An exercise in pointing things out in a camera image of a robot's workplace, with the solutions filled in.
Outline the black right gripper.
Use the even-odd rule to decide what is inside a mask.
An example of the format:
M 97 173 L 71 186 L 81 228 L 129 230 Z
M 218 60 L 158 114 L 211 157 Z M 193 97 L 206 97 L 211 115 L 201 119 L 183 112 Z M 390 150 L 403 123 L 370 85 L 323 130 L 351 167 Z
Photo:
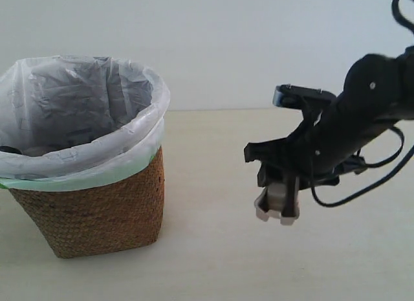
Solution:
M 366 144 L 363 132 L 369 125 L 367 100 L 346 96 L 332 100 L 279 96 L 276 105 L 301 110 L 303 120 L 286 137 L 249 142 L 245 146 L 245 161 L 262 163 L 257 173 L 258 187 L 280 183 L 284 173 L 329 182 L 342 174 L 362 170 L 363 160 L 356 151 Z M 282 218 L 299 218 L 298 177 L 283 176 Z

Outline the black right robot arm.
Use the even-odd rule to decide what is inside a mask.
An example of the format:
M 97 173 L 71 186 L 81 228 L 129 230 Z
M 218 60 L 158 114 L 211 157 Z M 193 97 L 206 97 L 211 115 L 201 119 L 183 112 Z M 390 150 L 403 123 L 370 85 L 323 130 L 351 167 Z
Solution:
M 279 85 L 273 104 L 301 111 L 302 121 L 286 137 L 248 143 L 244 158 L 261 164 L 257 217 L 291 225 L 300 214 L 299 191 L 335 186 L 343 175 L 389 163 L 367 162 L 360 152 L 385 131 L 400 133 L 401 120 L 413 119 L 413 52 L 396 58 L 365 55 L 349 69 L 339 95 Z

